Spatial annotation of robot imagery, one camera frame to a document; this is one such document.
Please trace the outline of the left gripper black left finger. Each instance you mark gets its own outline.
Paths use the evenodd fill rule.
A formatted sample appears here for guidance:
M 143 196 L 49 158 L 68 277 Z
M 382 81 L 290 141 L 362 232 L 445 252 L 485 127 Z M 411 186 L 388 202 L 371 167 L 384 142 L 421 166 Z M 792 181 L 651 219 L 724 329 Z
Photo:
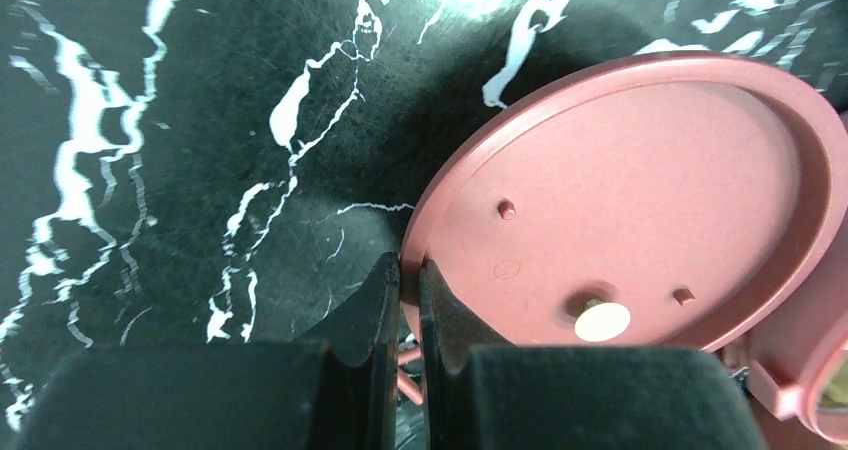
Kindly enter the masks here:
M 88 349 L 59 365 L 15 449 L 390 449 L 399 262 L 296 340 Z

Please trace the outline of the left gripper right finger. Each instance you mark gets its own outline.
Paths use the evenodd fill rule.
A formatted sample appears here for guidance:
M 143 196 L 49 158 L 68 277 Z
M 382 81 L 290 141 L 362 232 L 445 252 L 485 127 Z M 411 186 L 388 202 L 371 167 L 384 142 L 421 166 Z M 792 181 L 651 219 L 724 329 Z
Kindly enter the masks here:
M 419 274 L 432 449 L 763 449 L 740 386 L 711 355 L 674 347 L 510 344 Z

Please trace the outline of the red round lid front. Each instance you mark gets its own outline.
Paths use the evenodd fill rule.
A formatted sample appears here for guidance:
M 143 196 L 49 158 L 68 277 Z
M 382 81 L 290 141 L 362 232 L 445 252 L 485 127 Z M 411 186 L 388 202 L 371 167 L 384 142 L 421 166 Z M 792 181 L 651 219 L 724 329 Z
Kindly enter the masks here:
M 716 350 L 801 285 L 847 208 L 847 133 L 804 81 L 705 51 L 556 80 L 447 160 L 404 238 L 516 344 Z

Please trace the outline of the red steel lunch bowl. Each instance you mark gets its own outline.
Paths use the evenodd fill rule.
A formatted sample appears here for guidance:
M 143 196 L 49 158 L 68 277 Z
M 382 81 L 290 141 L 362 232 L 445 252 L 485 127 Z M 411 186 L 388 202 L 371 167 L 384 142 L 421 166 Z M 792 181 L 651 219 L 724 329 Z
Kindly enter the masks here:
M 845 225 L 798 289 L 720 355 L 773 448 L 846 448 Z

